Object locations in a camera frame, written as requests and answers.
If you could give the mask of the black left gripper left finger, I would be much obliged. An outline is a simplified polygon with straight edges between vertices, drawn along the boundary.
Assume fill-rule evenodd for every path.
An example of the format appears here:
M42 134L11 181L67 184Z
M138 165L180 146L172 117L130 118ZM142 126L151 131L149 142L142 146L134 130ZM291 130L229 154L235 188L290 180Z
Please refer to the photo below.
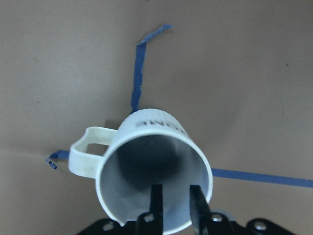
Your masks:
M162 185L152 185L150 198L150 212L163 216L163 193Z

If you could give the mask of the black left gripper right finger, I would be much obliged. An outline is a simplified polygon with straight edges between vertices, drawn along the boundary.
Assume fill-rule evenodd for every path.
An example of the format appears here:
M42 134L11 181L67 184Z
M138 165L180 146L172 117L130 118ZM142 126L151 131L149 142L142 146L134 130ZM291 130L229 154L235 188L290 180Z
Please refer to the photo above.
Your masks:
M193 230L195 233L207 233L210 209L201 187L198 185L191 185L189 195L189 210Z

